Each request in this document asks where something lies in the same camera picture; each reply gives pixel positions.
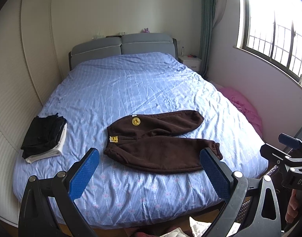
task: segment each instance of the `headboard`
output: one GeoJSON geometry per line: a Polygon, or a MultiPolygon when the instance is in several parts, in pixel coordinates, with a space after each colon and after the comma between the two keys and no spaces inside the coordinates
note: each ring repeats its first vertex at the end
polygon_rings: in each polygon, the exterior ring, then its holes
{"type": "Polygon", "coordinates": [[[70,70],[83,61],[122,54],[162,52],[178,59],[176,39],[162,33],[138,33],[78,44],[69,52],[70,70]]]}

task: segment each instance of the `human hand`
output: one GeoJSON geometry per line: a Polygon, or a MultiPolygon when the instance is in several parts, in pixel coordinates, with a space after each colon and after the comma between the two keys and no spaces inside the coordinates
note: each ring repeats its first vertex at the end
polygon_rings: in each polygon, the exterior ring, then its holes
{"type": "Polygon", "coordinates": [[[294,219],[296,218],[296,216],[298,215],[299,203],[296,199],[296,191],[297,190],[295,190],[295,189],[292,190],[291,198],[290,198],[290,201],[288,203],[287,213],[286,213],[286,216],[285,216],[285,220],[288,223],[292,223],[294,221],[294,219]]]}

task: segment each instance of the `green curtain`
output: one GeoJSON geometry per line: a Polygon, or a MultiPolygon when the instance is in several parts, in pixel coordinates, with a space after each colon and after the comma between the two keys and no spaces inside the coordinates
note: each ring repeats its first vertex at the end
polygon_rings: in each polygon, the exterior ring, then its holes
{"type": "Polygon", "coordinates": [[[202,0],[202,26],[199,58],[202,60],[200,74],[204,79],[207,79],[208,77],[208,59],[216,2],[217,0],[202,0]]]}

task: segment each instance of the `window sill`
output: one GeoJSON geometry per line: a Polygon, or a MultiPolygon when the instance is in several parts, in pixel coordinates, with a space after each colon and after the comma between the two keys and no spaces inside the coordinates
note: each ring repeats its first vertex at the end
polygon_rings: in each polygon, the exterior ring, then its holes
{"type": "Polygon", "coordinates": [[[239,48],[239,47],[236,47],[236,46],[233,46],[233,48],[235,48],[235,49],[237,49],[237,50],[240,50],[240,51],[242,51],[242,52],[245,52],[245,53],[247,53],[247,54],[250,54],[250,55],[252,55],[252,56],[258,58],[259,60],[265,62],[265,63],[268,64],[269,66],[275,68],[275,69],[276,69],[277,71],[279,71],[280,73],[284,74],[284,75],[285,75],[286,77],[288,77],[291,81],[293,81],[300,89],[302,89],[302,85],[300,85],[294,78],[292,78],[292,77],[291,77],[290,75],[288,75],[286,72],[284,72],[283,70],[281,70],[279,67],[275,66],[274,64],[270,63],[269,61],[267,61],[267,60],[265,60],[265,59],[263,59],[263,58],[261,58],[261,57],[255,55],[255,54],[252,53],[252,52],[249,52],[249,51],[247,51],[247,50],[244,50],[244,49],[242,49],[242,48],[239,48]]]}

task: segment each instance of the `silver screw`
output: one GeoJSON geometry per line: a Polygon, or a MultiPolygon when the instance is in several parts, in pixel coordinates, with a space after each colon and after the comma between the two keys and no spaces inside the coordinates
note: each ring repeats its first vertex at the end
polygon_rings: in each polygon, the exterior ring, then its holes
{"type": "Polygon", "coordinates": [[[65,172],[64,171],[60,171],[59,173],[57,173],[58,177],[64,177],[65,176],[65,172]]]}
{"type": "Polygon", "coordinates": [[[233,174],[237,178],[241,178],[243,176],[243,174],[240,171],[235,171],[233,174]]]}
{"type": "Polygon", "coordinates": [[[265,176],[264,176],[264,180],[265,180],[266,182],[270,182],[271,177],[270,177],[269,175],[265,175],[265,176]]]}
{"type": "Polygon", "coordinates": [[[34,175],[32,175],[32,176],[29,178],[29,182],[33,182],[35,179],[36,179],[36,177],[35,177],[34,175]]]}

